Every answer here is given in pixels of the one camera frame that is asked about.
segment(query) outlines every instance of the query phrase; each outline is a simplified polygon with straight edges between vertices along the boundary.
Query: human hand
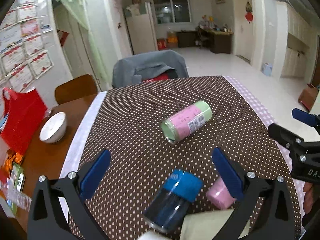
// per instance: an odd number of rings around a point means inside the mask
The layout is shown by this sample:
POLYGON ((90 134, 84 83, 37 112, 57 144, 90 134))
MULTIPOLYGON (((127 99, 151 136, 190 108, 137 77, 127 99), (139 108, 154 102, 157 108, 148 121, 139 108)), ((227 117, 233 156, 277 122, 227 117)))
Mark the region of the human hand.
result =
POLYGON ((306 214, 310 213, 312 209, 312 205, 315 202, 313 199, 313 184, 309 182, 305 182, 303 186, 304 195, 304 202, 303 202, 303 210, 306 214))

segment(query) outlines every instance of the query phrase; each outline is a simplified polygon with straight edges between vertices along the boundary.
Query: gray cloth on chair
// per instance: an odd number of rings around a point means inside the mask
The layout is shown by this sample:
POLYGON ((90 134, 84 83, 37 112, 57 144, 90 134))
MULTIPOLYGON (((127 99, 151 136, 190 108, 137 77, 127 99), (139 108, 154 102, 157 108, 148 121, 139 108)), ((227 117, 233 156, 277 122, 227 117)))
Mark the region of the gray cloth on chair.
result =
POLYGON ((119 60, 113 68, 114 88, 139 84, 155 78, 167 70, 174 70, 178 78, 189 77, 184 58, 173 50, 154 51, 119 60))

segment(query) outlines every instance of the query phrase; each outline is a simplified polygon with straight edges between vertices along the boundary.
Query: pink checkered tablecloth edge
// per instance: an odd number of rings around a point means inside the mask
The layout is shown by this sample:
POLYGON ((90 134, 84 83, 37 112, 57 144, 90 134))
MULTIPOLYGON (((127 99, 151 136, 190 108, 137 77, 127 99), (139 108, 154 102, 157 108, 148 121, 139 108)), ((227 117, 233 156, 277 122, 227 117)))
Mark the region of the pink checkered tablecloth edge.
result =
MULTIPOLYGON (((229 76, 224 76, 224 78, 238 91, 238 93, 244 98, 244 100, 247 101, 247 103, 251 106, 251 108, 255 111, 255 113, 258 115, 258 117, 261 119, 261 121, 267 128, 270 124, 276 122, 273 116, 269 113, 268 109, 266 109, 265 106, 263 106, 263 104, 252 93, 250 93, 249 90, 247 90, 247 88, 244 87, 238 80, 229 76)), ((292 161, 289 157, 289 151, 286 148, 279 145, 278 143, 277 145, 284 157, 285 162, 288 165, 289 171, 291 171, 292 161)), ((305 214, 302 207, 304 200, 304 192, 302 191, 304 181, 293 179, 293 183, 297 191, 302 219, 305 214)))

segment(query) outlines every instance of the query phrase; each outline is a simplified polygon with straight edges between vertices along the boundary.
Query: orange bag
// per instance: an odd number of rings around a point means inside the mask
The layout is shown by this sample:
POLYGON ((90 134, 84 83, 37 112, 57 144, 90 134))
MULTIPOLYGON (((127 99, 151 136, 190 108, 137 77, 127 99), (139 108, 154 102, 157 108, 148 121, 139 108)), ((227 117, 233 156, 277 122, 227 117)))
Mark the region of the orange bag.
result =
POLYGON ((36 89, 28 93, 17 93, 12 89, 2 90, 4 116, 9 114, 1 137, 15 152, 25 154, 33 134, 44 118, 47 106, 36 89), (7 91, 10 99, 4 96, 7 91))

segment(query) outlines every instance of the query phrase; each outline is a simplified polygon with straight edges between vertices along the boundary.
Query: blue gripper pad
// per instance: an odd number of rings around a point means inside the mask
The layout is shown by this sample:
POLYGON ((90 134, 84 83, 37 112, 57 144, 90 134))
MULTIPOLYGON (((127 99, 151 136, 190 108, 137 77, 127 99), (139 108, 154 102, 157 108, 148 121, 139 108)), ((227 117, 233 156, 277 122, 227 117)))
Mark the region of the blue gripper pad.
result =
POLYGON ((95 160, 92 167, 89 169, 85 177, 80 183, 79 197, 82 201, 91 199, 101 182, 104 174, 109 168, 111 155, 108 150, 104 150, 101 155, 95 160))
POLYGON ((308 114, 297 108, 292 110, 292 117, 311 127, 315 127, 318 125, 316 117, 314 115, 308 114))
POLYGON ((220 174, 224 184, 233 198, 241 200, 244 197, 243 184, 236 171, 232 168, 229 160, 221 149, 215 148, 212 152, 212 161, 220 174))

